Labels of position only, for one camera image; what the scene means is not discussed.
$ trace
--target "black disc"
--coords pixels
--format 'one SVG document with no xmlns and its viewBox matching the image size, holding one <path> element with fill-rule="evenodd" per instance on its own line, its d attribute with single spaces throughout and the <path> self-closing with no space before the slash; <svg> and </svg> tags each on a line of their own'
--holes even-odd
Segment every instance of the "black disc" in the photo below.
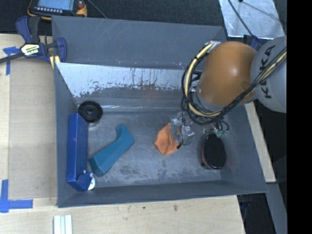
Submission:
<svg viewBox="0 0 312 234">
<path fill-rule="evenodd" d="M 101 106 L 95 101 L 85 101 L 78 107 L 78 113 L 89 123 L 97 122 L 103 115 Z"/>
<path fill-rule="evenodd" d="M 202 157 L 205 163 L 213 169 L 221 169 L 225 165 L 226 153 L 222 140 L 214 133 L 209 134 L 202 146 Z"/>
</svg>

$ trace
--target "gray bin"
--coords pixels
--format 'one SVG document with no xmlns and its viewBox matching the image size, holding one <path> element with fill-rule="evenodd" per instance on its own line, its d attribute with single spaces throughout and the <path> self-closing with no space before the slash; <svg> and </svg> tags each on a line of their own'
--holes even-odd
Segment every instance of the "gray bin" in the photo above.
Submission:
<svg viewBox="0 0 312 234">
<path fill-rule="evenodd" d="M 198 125 L 192 125 L 192 143 L 169 156 L 154 145 L 180 111 L 184 68 L 205 43 L 226 41 L 222 27 L 71 17 L 52 17 L 52 27 L 53 38 L 64 37 L 68 47 L 66 62 L 54 72 L 59 207 L 267 191 L 244 107 L 225 116 L 231 129 L 222 137 L 227 162 L 220 170 L 201 166 Z M 89 158 L 116 139 L 121 123 L 135 143 L 96 177 L 92 191 L 77 192 L 66 182 L 68 116 L 86 100 L 103 108 L 101 120 L 89 125 Z"/>
</svg>

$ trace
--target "digital display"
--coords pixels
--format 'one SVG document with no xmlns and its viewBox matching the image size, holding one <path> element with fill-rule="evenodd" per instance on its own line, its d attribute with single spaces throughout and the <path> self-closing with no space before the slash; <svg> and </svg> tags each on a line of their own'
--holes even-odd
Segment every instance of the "digital display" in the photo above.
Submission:
<svg viewBox="0 0 312 234">
<path fill-rule="evenodd" d="M 72 11 L 74 0 L 39 0 L 38 7 Z"/>
</svg>

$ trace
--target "teal foam block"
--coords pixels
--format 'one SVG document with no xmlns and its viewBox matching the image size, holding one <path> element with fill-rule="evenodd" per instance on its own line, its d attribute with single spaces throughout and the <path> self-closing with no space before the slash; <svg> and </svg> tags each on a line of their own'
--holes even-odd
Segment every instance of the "teal foam block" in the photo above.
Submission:
<svg viewBox="0 0 312 234">
<path fill-rule="evenodd" d="M 115 164 L 115 162 L 132 146 L 135 142 L 129 130 L 124 124 L 116 127 L 117 140 L 94 155 L 90 160 L 92 172 L 96 176 L 103 176 Z"/>
</svg>

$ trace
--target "black floor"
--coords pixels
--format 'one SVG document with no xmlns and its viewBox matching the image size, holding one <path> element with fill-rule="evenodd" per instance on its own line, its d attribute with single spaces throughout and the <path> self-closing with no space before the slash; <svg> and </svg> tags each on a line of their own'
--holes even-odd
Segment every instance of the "black floor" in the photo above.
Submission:
<svg viewBox="0 0 312 234">
<path fill-rule="evenodd" d="M 90 3 L 88 16 L 102 18 Z M 91 0 L 110 19 L 143 20 L 223 26 L 218 0 Z M 287 34 L 287 0 L 273 0 Z M 26 15 L 30 0 L 0 0 L 0 33 L 16 33 L 15 21 Z M 51 25 L 42 22 L 40 35 L 51 35 Z M 286 114 L 276 113 L 255 101 L 260 124 L 278 184 L 287 207 Z M 238 196 L 247 234 L 274 234 L 274 225 L 264 194 Z"/>
</svg>

